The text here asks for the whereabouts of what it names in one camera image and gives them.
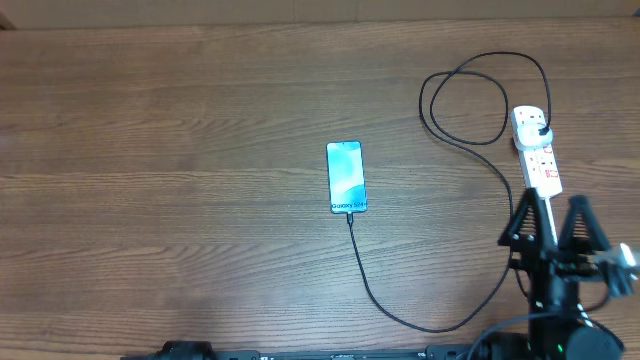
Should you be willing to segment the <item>white power strip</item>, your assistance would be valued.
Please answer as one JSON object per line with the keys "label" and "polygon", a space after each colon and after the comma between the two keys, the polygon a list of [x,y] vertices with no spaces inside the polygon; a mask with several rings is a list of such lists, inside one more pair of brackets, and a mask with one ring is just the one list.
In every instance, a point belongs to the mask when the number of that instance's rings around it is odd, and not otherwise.
{"label": "white power strip", "polygon": [[[515,107],[510,114],[510,119],[513,140],[518,126],[538,124],[539,127],[546,128],[547,125],[544,112],[534,106]],[[527,188],[536,188],[538,194],[544,199],[555,197],[563,191],[551,144],[533,151],[518,150],[518,154]]]}

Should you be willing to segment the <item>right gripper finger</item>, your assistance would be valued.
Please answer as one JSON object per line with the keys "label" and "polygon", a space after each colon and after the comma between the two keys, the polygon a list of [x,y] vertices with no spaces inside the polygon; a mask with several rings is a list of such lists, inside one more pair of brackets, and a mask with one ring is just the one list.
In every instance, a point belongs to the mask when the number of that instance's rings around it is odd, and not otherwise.
{"label": "right gripper finger", "polygon": [[536,188],[527,188],[498,239],[499,246],[554,248],[555,241],[545,199]]}
{"label": "right gripper finger", "polygon": [[558,247],[575,253],[596,253],[611,249],[609,239],[586,196],[575,195],[569,199]]}

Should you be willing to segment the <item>blue Galaxy smartphone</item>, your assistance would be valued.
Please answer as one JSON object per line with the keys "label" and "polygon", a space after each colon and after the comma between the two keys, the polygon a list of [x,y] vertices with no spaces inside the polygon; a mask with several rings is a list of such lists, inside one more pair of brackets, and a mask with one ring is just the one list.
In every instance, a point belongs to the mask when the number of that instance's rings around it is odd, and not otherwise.
{"label": "blue Galaxy smartphone", "polygon": [[334,214],[368,209],[362,145],[359,141],[326,145],[329,199]]}

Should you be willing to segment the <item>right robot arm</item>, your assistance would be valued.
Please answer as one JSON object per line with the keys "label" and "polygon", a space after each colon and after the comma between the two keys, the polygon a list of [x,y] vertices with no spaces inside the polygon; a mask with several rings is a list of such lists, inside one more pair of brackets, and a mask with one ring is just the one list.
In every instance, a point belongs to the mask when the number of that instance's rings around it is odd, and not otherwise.
{"label": "right robot arm", "polygon": [[549,210],[535,188],[524,191],[498,244],[517,259],[511,269],[530,281],[528,336],[518,342],[528,359],[619,359],[626,348],[606,326],[584,317],[579,290],[582,282],[606,285],[604,307],[615,297],[633,294],[632,267],[617,260],[589,200],[569,199],[565,222],[552,234]]}

